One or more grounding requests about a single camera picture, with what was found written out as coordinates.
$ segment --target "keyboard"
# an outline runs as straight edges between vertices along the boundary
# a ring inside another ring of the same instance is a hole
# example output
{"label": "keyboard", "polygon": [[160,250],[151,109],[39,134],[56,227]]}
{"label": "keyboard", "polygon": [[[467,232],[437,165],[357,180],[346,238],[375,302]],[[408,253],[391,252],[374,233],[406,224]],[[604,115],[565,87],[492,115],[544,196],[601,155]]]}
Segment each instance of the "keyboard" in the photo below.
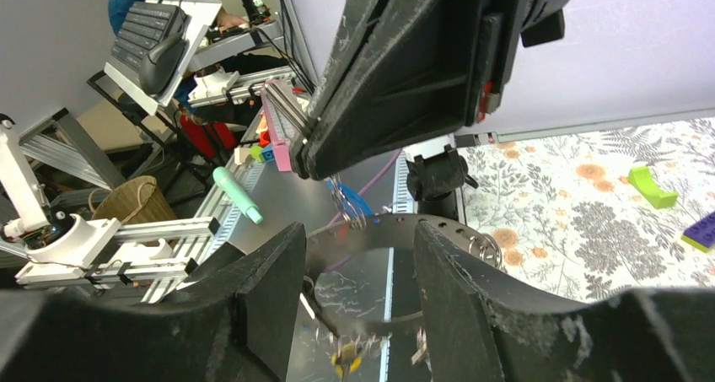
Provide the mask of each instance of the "keyboard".
{"label": "keyboard", "polygon": [[[136,73],[142,66],[144,56],[167,36],[183,30],[186,20],[184,12],[175,5],[137,1],[126,14],[111,55]],[[127,75],[136,82],[133,74]]]}

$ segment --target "wicker basket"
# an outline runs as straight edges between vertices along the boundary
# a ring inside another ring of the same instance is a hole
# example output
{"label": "wicker basket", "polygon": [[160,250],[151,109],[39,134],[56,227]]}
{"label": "wicker basket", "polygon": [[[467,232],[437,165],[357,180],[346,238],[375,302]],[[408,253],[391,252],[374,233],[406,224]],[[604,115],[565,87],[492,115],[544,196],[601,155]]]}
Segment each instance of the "wicker basket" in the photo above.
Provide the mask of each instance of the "wicker basket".
{"label": "wicker basket", "polygon": [[176,213],[157,187],[156,179],[143,175],[129,180],[113,190],[96,208],[89,195],[92,219],[117,218],[121,224],[136,224],[175,220]]}

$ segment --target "person's hand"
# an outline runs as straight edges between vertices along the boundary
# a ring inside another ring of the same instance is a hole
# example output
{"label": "person's hand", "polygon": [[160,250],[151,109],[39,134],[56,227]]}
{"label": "person's hand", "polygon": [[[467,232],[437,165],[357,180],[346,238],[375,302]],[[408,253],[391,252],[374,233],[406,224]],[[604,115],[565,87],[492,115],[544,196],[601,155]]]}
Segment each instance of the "person's hand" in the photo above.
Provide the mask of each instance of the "person's hand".
{"label": "person's hand", "polygon": [[223,10],[222,12],[218,14],[216,17],[216,22],[218,23],[218,30],[220,32],[224,32],[228,28],[233,28],[234,26],[241,26],[243,24],[248,24],[245,19],[232,15],[230,13],[227,13]]}

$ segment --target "computer mouse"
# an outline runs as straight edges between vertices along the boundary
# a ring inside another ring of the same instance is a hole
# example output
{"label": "computer mouse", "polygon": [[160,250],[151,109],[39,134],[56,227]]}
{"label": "computer mouse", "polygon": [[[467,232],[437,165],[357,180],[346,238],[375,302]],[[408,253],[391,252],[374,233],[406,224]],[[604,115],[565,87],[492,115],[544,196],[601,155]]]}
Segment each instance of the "computer mouse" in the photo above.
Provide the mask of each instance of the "computer mouse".
{"label": "computer mouse", "polygon": [[164,91],[184,54],[186,41],[176,32],[159,42],[142,59],[139,68],[139,87],[149,95]]}

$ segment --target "floral pattern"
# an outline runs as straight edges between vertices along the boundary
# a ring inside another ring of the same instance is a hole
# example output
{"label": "floral pattern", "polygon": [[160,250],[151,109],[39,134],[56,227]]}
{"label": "floral pattern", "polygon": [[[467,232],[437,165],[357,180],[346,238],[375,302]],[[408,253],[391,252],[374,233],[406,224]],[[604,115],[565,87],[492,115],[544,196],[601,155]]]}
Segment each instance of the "floral pattern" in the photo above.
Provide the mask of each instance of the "floral pattern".
{"label": "floral pattern", "polygon": [[[477,190],[467,224],[503,249],[508,273],[584,302],[633,287],[711,287],[715,253],[680,241],[715,211],[715,118],[500,143],[463,152]],[[629,184],[647,165],[679,193],[655,209]]]}

